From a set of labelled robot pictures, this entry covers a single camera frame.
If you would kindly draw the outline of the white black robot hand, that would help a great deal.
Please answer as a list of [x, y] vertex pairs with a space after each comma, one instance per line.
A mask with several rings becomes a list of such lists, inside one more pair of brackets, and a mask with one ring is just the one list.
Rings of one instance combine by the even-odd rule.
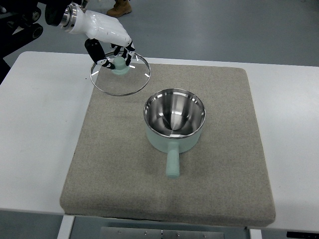
[[61, 27], [71, 34], [85, 34], [85, 48], [93, 62], [97, 65], [114, 70], [115, 65], [105, 56], [101, 42], [110, 43], [114, 48], [114, 55], [123, 50], [122, 58], [128, 66], [135, 53], [131, 37], [122, 24], [114, 17], [85, 10], [76, 3], [71, 3], [65, 10]]

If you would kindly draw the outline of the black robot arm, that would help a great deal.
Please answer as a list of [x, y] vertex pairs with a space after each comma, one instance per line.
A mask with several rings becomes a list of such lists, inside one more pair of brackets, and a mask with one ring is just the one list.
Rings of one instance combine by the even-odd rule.
[[0, 80], [3, 81], [10, 66], [4, 58], [41, 36], [43, 27], [38, 4], [45, 5], [45, 21], [58, 26], [70, 0], [2, 0], [0, 2]]

